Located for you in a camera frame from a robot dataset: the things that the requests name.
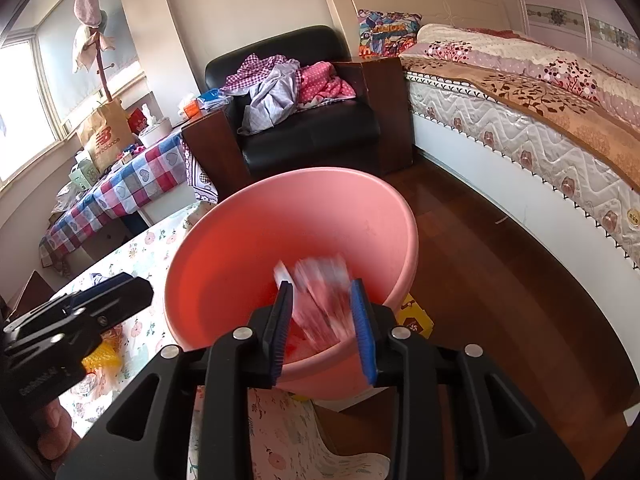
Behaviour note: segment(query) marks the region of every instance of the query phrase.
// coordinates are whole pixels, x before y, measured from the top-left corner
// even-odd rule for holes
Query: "orange box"
[[[198,106],[198,101],[194,99],[189,104],[184,107],[184,113],[187,114],[188,118],[195,117],[198,113],[200,113],[200,107]]]

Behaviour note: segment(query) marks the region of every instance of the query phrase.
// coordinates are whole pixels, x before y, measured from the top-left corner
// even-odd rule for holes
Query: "table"
[[[111,220],[136,212],[186,180],[181,132],[176,131],[105,176],[47,230],[39,247],[42,267],[59,264]]]
[[[151,306],[126,320],[116,331],[122,337],[118,351],[123,365],[110,381],[94,374],[60,397],[71,414],[73,428],[84,436],[113,399],[131,382],[151,358],[175,343],[164,318],[164,283],[178,247],[195,223],[214,205],[196,202],[165,218],[126,245],[87,269],[56,296],[100,283],[120,272],[151,282]],[[112,388],[98,397],[98,394]],[[193,412],[188,462],[188,480],[198,478],[199,429],[204,388],[198,390]],[[249,427],[254,478],[280,480],[344,479],[373,480],[386,477],[389,460],[375,453],[340,457],[329,452],[320,436],[311,401],[293,400],[281,390],[248,391]]]

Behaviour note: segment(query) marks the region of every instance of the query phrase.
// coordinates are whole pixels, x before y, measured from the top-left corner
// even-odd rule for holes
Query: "yellow object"
[[[114,367],[120,368],[122,361],[120,356],[116,354],[113,347],[103,341],[100,346],[87,357],[82,359],[82,366],[87,372],[95,372],[98,368]]]
[[[640,226],[640,211],[638,211],[638,209],[630,209],[627,211],[626,218],[633,227]]]
[[[429,338],[433,331],[433,321],[411,294],[407,295],[400,310],[396,313],[396,321],[424,338]]]

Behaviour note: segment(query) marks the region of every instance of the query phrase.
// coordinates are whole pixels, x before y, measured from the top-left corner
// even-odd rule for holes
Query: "white container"
[[[164,117],[162,120],[152,126],[151,128],[146,128],[140,134],[140,141],[145,145],[145,148],[150,148],[153,146],[158,140],[164,139],[172,132],[171,121],[169,117]]]

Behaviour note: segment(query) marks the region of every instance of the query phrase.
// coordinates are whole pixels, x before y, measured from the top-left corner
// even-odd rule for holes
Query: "black leather armchair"
[[[338,75],[354,87],[357,97],[295,113],[273,128],[252,136],[236,134],[250,98],[234,97],[225,109],[226,132],[220,131],[219,118],[210,121],[217,124],[215,132],[205,127],[204,121],[200,121],[198,127],[194,124],[185,128],[184,140],[204,171],[217,187],[228,187],[222,190],[223,196],[250,181],[298,168],[341,166],[381,174],[411,164],[413,133],[406,87],[397,59],[351,60],[336,32],[317,25],[259,41],[212,60],[205,72],[207,87],[223,86],[226,78],[252,53],[260,59],[283,54],[299,60],[301,66],[330,61]],[[229,135],[234,136],[235,142],[218,139],[211,144],[203,138]],[[221,153],[221,145],[226,146],[225,153]],[[242,157],[241,161],[230,160],[238,156]],[[233,169],[229,174],[220,175],[223,166]]]

